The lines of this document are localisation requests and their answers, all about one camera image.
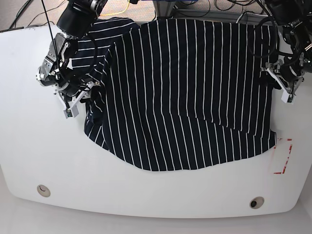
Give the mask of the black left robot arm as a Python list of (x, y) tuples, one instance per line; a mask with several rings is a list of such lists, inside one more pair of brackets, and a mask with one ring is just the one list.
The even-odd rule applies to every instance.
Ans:
[(276, 30), (274, 53), (282, 56), (262, 68), (283, 90), (282, 100), (292, 103), (295, 92), (312, 72), (312, 2), (310, 0), (266, 0)]

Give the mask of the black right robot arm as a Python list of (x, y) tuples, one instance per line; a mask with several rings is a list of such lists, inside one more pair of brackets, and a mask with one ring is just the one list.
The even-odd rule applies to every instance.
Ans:
[[(88, 75), (96, 63), (98, 46), (88, 31), (106, 3), (105, 0), (69, 1), (57, 22), (61, 32), (51, 37), (49, 52), (38, 68), (37, 81), (42, 86), (54, 86), (67, 117), (76, 115), (77, 103), (90, 93), (95, 84)], [(78, 40), (83, 37), (88, 37), (94, 45), (92, 62), (85, 71), (74, 71), (68, 68), (68, 63), (78, 52)]]

